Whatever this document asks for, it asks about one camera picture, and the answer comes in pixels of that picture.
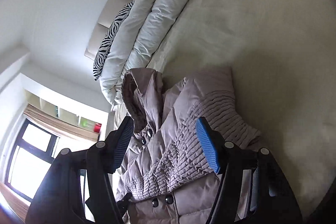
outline window frame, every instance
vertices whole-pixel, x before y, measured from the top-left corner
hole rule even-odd
[[[44,131],[45,133],[48,133],[49,135],[51,135],[51,138],[49,140],[49,144],[47,147],[47,151],[42,151],[39,148],[36,148],[35,146],[31,145],[30,143],[26,142],[22,137],[23,134],[25,133],[27,126],[31,124],[34,127]],[[13,192],[15,192],[16,194],[18,194],[19,196],[23,197],[25,200],[31,202],[32,199],[28,196],[26,196],[24,193],[21,193],[19,190],[15,189],[9,182],[8,182],[8,178],[9,178],[9,171],[11,169],[11,165],[12,165],[12,161],[13,161],[13,157],[14,157],[14,153],[16,150],[16,147],[22,147],[24,150],[26,150],[27,152],[33,154],[34,156],[40,158],[41,160],[44,160],[48,163],[53,163],[54,158],[52,157],[53,155],[53,150],[54,150],[54,146],[56,144],[56,140],[57,140],[58,136],[46,131],[45,129],[39,127],[38,125],[36,125],[35,123],[31,122],[30,120],[28,120],[26,118],[26,120],[24,121],[24,123],[22,124],[20,131],[16,137],[16,140],[13,144],[12,150],[10,152],[10,157],[8,160],[8,164],[7,164],[7,168],[6,168],[6,176],[5,176],[5,185],[7,185]]]

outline metal screw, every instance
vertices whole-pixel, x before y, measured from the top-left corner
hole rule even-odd
[[[66,154],[68,154],[70,152],[70,149],[69,148],[63,148],[62,150],[61,150],[61,154],[62,155],[66,155]]]
[[[262,149],[260,150],[260,152],[261,152],[262,154],[264,154],[264,155],[268,155],[268,154],[269,154],[269,150],[268,150],[267,148],[262,148]]]
[[[225,144],[225,147],[226,148],[233,148],[235,145],[233,144],[233,143],[231,143],[231,142],[226,142]]]
[[[103,148],[104,146],[105,146],[105,142],[103,142],[103,141],[100,141],[100,142],[96,143],[96,147],[98,147],[98,148]]]

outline mattress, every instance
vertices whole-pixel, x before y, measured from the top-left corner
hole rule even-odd
[[[336,175],[336,0],[189,0],[148,67],[165,88],[231,65],[243,119],[263,133],[304,216]]]

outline white comforter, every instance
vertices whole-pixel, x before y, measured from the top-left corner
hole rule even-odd
[[[121,83],[131,68],[146,67],[188,0],[134,0],[115,35],[100,76],[101,91],[112,105],[122,103]]]

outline pink puffer jacket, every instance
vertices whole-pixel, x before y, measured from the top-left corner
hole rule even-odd
[[[219,178],[208,166],[195,122],[204,116],[212,129],[241,148],[260,132],[235,111],[231,68],[212,68],[163,94],[162,75],[131,69],[122,95],[134,120],[134,136],[122,163],[116,200],[132,193],[131,223],[205,223]]]

